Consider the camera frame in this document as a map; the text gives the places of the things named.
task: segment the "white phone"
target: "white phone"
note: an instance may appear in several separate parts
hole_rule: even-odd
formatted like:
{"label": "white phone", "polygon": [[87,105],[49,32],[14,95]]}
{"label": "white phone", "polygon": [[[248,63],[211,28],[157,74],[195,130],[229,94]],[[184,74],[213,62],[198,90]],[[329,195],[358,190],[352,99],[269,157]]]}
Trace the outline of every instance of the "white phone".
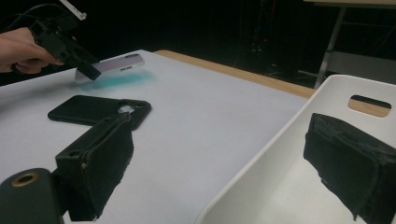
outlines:
{"label": "white phone", "polygon": [[[142,56],[140,56],[140,54],[128,54],[119,58],[94,63],[92,66],[96,68],[99,72],[101,72],[101,75],[103,75],[105,73],[128,71],[144,64],[145,61],[143,60]],[[92,80],[87,78],[77,69],[75,74],[75,81],[77,83],[84,83]]]}

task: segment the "hand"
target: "hand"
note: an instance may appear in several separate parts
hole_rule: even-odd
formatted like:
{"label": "hand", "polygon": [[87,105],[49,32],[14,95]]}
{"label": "hand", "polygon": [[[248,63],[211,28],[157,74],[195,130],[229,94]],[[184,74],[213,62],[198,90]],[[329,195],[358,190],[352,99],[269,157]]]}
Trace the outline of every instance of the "hand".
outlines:
{"label": "hand", "polygon": [[28,28],[0,34],[0,73],[11,72],[14,63],[26,74],[39,73],[49,63],[63,64],[35,43]]}

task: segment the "bin handle hole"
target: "bin handle hole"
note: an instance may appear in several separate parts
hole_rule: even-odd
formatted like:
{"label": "bin handle hole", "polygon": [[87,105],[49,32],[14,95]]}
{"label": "bin handle hole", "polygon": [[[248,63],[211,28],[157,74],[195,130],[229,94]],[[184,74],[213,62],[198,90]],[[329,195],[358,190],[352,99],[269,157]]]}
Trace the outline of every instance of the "bin handle hole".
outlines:
{"label": "bin handle hole", "polygon": [[386,117],[392,109],[391,104],[387,102],[361,95],[353,95],[350,97],[347,106],[352,110],[379,118]]}

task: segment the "black cable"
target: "black cable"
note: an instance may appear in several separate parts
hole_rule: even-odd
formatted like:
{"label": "black cable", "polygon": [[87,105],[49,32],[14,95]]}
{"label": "black cable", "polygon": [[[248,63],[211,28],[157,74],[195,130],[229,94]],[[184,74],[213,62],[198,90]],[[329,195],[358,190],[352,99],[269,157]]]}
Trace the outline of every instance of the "black cable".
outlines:
{"label": "black cable", "polygon": [[10,31],[10,30],[15,29],[16,25],[18,24],[18,22],[20,22],[20,20],[23,19],[23,18],[29,17],[29,18],[34,18],[34,19],[42,19],[40,17],[33,16],[33,15],[30,15],[30,14],[33,11],[41,9],[43,7],[56,7],[58,9],[60,9],[62,12],[66,12],[66,13],[68,12],[64,7],[61,7],[61,6],[57,5],[57,4],[41,4],[41,5],[37,5],[37,6],[34,6],[34,7],[31,7],[29,9],[27,9],[23,13],[17,13],[17,14],[13,14],[13,15],[5,17],[2,21],[4,21],[5,19],[9,19],[10,17],[13,17],[13,16],[18,16],[17,19],[15,19],[9,26],[7,26],[5,29],[3,29],[2,32]]}

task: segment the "black object in bin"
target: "black object in bin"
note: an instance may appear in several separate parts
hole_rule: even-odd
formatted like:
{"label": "black object in bin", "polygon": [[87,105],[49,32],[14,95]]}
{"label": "black object in bin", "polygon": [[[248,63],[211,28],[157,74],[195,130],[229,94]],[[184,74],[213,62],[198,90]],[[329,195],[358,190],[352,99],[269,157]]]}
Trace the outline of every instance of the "black object in bin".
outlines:
{"label": "black object in bin", "polygon": [[304,158],[354,219],[391,223],[396,212],[395,148],[343,120],[314,113]]}

